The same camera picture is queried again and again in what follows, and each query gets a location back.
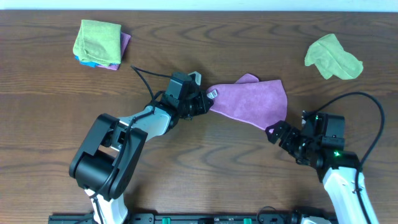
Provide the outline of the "purple microfiber cloth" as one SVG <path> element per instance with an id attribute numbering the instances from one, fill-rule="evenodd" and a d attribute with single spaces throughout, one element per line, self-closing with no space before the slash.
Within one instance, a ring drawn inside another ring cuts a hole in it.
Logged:
<path id="1" fill-rule="evenodd" d="M 281 80 L 260 81 L 247 73 L 233 84 L 207 89 L 210 110 L 261 130 L 287 117 L 287 95 Z"/>

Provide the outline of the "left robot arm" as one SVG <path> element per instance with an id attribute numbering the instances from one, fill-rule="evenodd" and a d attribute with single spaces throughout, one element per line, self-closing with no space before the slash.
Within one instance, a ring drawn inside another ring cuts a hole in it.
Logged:
<path id="1" fill-rule="evenodd" d="M 214 102 L 205 91 L 184 99 L 160 92 L 141 112 L 116 118 L 99 115 L 74 155 L 69 175 L 89 196 L 95 223 L 124 223 L 123 193 L 136 169 L 144 144 L 166 134 L 181 119 L 206 114 Z"/>

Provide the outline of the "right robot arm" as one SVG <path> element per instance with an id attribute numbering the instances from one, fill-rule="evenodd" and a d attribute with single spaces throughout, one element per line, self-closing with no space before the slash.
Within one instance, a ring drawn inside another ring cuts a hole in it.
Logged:
<path id="1" fill-rule="evenodd" d="M 378 223 L 358 156 L 344 150 L 345 119 L 307 120 L 302 129 L 285 121 L 266 128 L 268 141 L 287 151 L 299 165 L 310 166 L 328 193 L 339 223 Z"/>

